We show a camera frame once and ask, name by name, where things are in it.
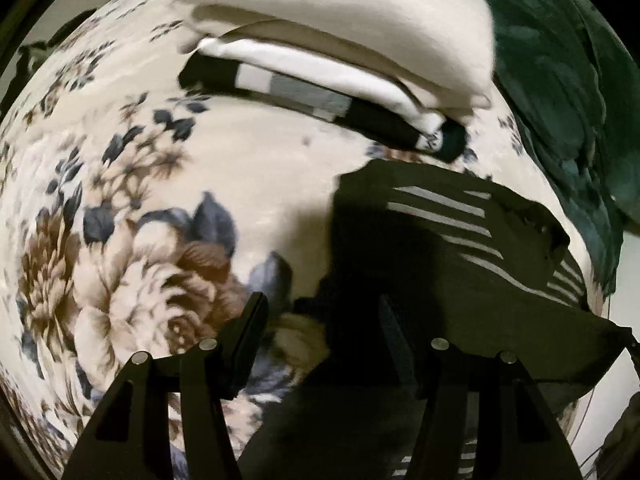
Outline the dark striped long-sleeve sweater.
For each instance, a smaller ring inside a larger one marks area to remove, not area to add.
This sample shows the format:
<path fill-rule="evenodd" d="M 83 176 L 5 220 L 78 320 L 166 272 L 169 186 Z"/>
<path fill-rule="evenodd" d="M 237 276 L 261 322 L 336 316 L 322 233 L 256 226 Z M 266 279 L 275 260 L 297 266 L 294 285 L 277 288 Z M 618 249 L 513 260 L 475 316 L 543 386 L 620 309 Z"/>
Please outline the dark striped long-sleeve sweater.
<path fill-rule="evenodd" d="M 240 457 L 244 478 L 388 479 L 412 399 L 388 304 L 575 309 L 582 396 L 634 345 L 590 311 L 555 216 L 504 186 L 374 160 L 340 177 L 329 242 L 329 273 L 300 305 L 324 326 L 328 357 L 265 417 Z"/>

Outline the floral bed blanket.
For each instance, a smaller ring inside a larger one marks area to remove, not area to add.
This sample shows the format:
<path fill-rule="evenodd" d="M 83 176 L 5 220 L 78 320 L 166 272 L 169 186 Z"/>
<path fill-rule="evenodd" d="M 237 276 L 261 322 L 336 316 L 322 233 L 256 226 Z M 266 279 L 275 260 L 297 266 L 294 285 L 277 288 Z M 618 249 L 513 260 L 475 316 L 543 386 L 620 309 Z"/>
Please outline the floral bed blanket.
<path fill-rule="evenodd" d="M 339 479 L 398 476 L 413 433 L 356 459 L 380 380 L 317 382 L 321 325 L 292 302 L 328 268 L 337 179 L 401 160 L 355 131 L 266 103 L 182 90 L 172 0 L 112 0 L 52 55 L 1 125 L 1 388 L 60 478 L 130 354 L 179 354 L 265 292 L 276 327 L 224 404 L 233 452 L 264 478 L 310 478 L 332 437 Z"/>

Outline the dark green plush blanket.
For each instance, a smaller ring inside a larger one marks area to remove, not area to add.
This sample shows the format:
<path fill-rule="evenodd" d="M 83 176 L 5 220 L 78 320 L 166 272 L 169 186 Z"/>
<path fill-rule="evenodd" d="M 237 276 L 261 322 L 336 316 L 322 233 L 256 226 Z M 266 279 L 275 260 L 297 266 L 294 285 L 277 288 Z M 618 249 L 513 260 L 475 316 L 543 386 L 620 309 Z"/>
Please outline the dark green plush blanket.
<path fill-rule="evenodd" d="M 496 84 L 611 295 L 639 219 L 638 66 L 587 0 L 486 1 Z"/>

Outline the folded black white garment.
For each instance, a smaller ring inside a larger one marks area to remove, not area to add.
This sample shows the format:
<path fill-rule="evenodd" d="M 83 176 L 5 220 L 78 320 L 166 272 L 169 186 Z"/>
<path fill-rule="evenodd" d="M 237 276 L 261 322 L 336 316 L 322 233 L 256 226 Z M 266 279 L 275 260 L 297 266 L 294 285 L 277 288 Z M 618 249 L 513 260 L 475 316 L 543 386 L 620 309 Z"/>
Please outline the folded black white garment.
<path fill-rule="evenodd" d="M 297 110 L 354 130 L 394 150 L 427 154 L 453 162 L 468 145 L 460 122 L 437 110 L 420 110 L 405 92 L 375 76 L 363 87 L 315 84 L 250 63 L 194 53 L 178 75 L 180 87 L 244 96 Z"/>

